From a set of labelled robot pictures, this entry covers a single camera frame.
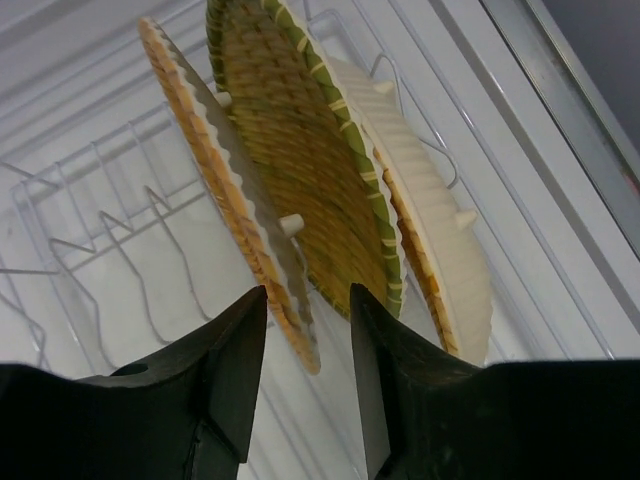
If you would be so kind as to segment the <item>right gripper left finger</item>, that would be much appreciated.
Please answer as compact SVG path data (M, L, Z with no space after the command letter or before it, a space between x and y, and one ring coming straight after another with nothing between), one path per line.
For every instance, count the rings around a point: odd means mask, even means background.
M246 463L267 294L108 376L1 368L5 479L234 479Z

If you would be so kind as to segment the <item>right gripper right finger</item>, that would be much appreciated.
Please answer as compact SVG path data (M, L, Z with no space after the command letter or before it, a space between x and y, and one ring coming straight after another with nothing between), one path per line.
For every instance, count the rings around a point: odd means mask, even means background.
M351 343L371 479L635 479L639 364L477 367L350 290Z

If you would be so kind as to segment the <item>round orange woven plate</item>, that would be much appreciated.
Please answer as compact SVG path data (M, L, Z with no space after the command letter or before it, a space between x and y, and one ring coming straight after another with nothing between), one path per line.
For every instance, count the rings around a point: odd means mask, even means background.
M138 33L158 82L191 149L197 168L304 368L321 368L303 269L291 240L304 222L281 217L228 113L235 102L215 93L150 17Z

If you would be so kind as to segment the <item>yellow round woven plate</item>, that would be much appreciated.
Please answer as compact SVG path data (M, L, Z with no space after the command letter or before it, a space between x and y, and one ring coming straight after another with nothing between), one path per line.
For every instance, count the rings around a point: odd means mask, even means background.
M398 217L371 140L321 44L284 1L210 1L209 60L231 118L282 215L311 284L341 315L366 286L393 315L406 295Z

